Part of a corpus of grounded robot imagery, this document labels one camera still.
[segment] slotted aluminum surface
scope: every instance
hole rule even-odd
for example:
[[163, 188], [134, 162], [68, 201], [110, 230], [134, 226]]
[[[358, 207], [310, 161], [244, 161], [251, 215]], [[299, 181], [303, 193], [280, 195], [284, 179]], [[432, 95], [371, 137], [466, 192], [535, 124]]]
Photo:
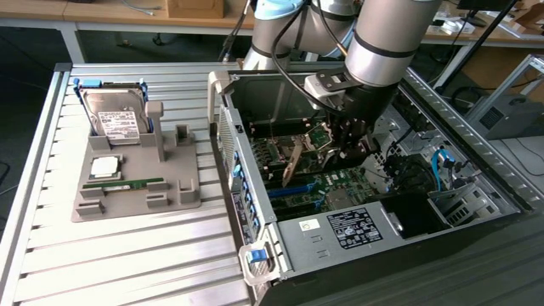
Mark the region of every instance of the slotted aluminum surface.
[[163, 101], [162, 126], [190, 124], [196, 136], [200, 197], [194, 210], [72, 223], [90, 130], [68, 86], [42, 184], [14, 301], [35, 305], [248, 305], [219, 185], [207, 120], [208, 73], [235, 64], [86, 64], [74, 78], [138, 82]]

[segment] hard drive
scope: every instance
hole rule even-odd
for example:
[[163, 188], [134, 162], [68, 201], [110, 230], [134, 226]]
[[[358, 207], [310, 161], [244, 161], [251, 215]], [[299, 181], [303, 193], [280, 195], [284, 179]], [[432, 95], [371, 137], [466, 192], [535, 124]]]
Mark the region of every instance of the hard drive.
[[112, 145], [140, 143], [140, 134], [151, 132], [140, 84], [100, 84], [100, 88], [86, 88], [84, 84], [79, 95], [92, 133], [106, 136]]

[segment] gray 3d-printed holder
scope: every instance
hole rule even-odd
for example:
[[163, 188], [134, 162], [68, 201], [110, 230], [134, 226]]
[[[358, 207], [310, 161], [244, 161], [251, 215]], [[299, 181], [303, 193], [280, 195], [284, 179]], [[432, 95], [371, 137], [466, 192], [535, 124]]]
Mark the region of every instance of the gray 3d-printed holder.
[[[147, 103], [154, 133], [140, 135], [139, 145], [111, 146], [106, 136], [90, 136], [83, 162], [79, 190], [74, 201], [72, 221], [128, 217], [172, 212], [200, 207], [199, 170], [194, 134], [186, 125], [162, 132], [159, 119], [163, 103]], [[120, 161], [119, 178], [90, 179], [92, 160], [116, 156]], [[108, 191], [104, 187], [83, 188], [87, 184], [162, 178], [142, 189]]]

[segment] blue ram slot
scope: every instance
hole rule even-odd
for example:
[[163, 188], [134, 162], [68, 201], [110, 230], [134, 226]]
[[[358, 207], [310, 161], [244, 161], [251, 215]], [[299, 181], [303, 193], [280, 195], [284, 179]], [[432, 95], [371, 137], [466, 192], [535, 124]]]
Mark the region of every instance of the blue ram slot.
[[300, 186], [300, 187], [291, 187], [291, 188], [282, 188], [282, 189], [275, 189], [268, 192], [268, 197], [270, 198], [279, 198], [282, 196], [291, 196], [294, 194], [299, 193], [310, 193], [312, 191], [314, 186], [316, 183], [311, 183], [308, 185]]

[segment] warning label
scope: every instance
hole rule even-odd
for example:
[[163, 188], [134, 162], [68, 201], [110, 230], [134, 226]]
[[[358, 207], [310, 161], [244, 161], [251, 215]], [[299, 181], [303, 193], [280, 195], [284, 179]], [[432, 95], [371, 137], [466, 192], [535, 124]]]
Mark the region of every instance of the warning label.
[[383, 239], [366, 208], [330, 215], [327, 218], [344, 249]]
[[135, 112], [99, 112], [99, 118], [108, 139], [140, 137]]

